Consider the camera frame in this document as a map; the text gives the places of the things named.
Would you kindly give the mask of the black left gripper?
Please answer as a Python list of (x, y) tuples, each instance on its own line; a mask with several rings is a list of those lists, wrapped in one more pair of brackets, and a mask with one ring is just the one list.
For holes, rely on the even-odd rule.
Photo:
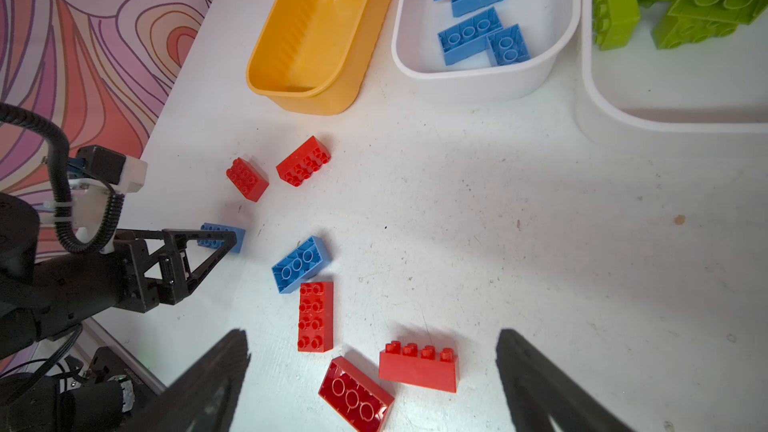
[[(199, 242), (204, 255), (190, 264), (188, 246)], [(189, 297), (238, 244), (234, 230), (161, 231), (118, 229), (114, 252), (121, 259), (124, 293), (117, 308), (146, 313)]]

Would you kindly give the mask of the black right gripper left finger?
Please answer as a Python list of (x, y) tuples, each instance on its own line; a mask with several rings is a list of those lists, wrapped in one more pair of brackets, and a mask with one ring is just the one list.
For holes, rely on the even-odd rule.
[(229, 331), (122, 431), (228, 431), (250, 354), (246, 332)]

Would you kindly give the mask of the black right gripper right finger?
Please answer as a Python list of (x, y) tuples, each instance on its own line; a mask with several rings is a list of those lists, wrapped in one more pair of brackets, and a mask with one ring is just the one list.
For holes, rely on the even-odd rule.
[(496, 354), (496, 365), (516, 430), (630, 429), (517, 331), (500, 331)]

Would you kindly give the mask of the red lego brick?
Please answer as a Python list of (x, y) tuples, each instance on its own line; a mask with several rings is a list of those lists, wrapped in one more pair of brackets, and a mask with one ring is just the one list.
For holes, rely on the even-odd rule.
[(324, 353), (334, 347), (334, 284), (308, 282), (300, 287), (297, 348)]
[(356, 431), (379, 432), (385, 427), (395, 398), (346, 358), (334, 358), (318, 395)]
[(452, 348), (392, 341), (379, 355), (379, 378), (442, 392), (456, 393), (458, 355)]
[(269, 182), (242, 158), (233, 160), (226, 176), (243, 197), (252, 202), (258, 202), (269, 186)]
[(294, 187), (299, 187), (330, 159), (331, 154), (327, 147), (315, 136), (311, 136), (278, 164), (276, 170), (280, 179)]

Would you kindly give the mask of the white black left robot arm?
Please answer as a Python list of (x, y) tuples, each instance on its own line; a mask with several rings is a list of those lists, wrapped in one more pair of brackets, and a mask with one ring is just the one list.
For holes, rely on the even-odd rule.
[(1, 355), (57, 339), (109, 308), (146, 313), (190, 296), (238, 237), (231, 230), (129, 230), (125, 197), (144, 184), (145, 162), (91, 145), (70, 153), (52, 121), (2, 104), (1, 121), (40, 136), (53, 193), (48, 222), (65, 252), (36, 258), (44, 221), (25, 200), (1, 196)]

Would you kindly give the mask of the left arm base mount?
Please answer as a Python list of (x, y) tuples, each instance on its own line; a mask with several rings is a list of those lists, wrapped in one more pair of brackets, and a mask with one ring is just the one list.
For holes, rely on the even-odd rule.
[(3, 431), (115, 431), (148, 406), (165, 386), (135, 358), (102, 346), (89, 364), (69, 355), (22, 396), (34, 359), (1, 373)]

